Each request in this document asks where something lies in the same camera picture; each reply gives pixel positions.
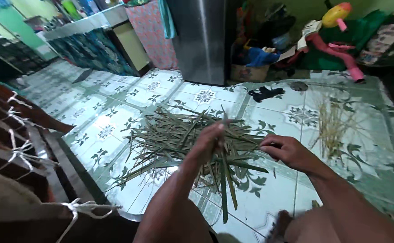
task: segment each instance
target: green cloth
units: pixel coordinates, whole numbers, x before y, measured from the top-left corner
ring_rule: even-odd
[[[176,29],[166,0],[158,0],[158,6],[159,13],[161,14],[162,25],[164,26],[164,38],[172,39],[176,37]]]
[[[141,5],[145,5],[146,3],[149,3],[150,0],[131,0],[127,3],[124,3],[125,7],[137,7]]]
[[[356,56],[365,47],[371,36],[377,31],[380,25],[387,18],[383,11],[376,10],[358,20],[346,20],[347,30],[342,32],[340,28],[322,28],[319,34],[325,43],[342,41],[353,45],[356,48],[349,50],[349,53]],[[346,67],[342,59],[334,57],[317,50],[312,43],[308,43],[307,52],[299,64],[299,69],[315,70],[345,70]]]

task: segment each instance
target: floral curtain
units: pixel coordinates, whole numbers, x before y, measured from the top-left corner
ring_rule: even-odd
[[[171,39],[164,38],[164,26],[157,1],[125,9],[140,42],[160,69],[178,69],[175,49]]]
[[[108,71],[123,76],[134,72],[102,28],[49,41],[49,44],[76,66]]]

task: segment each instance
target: pink floral curtain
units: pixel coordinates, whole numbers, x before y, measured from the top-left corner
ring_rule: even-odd
[[[142,6],[126,8],[126,11],[153,64],[160,69],[178,69],[172,40],[164,38],[158,2],[151,1]]]

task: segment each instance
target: dried palm leaf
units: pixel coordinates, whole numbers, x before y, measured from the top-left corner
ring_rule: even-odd
[[[133,168],[115,186],[125,184],[150,169],[178,166],[194,146],[200,132],[206,126],[221,120],[208,115],[206,110],[197,113],[183,107],[178,108],[194,113],[194,115],[171,114],[159,107],[155,111],[156,115],[145,116],[146,126],[144,128],[134,128],[130,136],[124,137],[138,143],[134,148],[141,147],[143,149],[139,156],[133,158],[136,160]],[[196,182],[201,181],[205,186],[212,186],[216,188],[218,193],[221,193],[224,223],[228,219],[227,184],[233,206],[237,210],[234,184],[238,185],[239,182],[234,174],[239,171],[238,168],[268,173],[266,169],[249,165],[246,162],[246,160],[253,158],[249,152],[256,150],[264,138],[248,134],[250,128],[250,126],[243,125],[243,120],[233,120],[226,127],[224,148],[215,154],[211,161],[203,165],[196,178]]]

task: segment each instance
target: stainless steel refrigerator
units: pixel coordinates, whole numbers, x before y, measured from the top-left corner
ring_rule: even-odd
[[[184,80],[222,86],[230,76],[236,9],[242,0],[166,0],[178,36],[173,46]]]

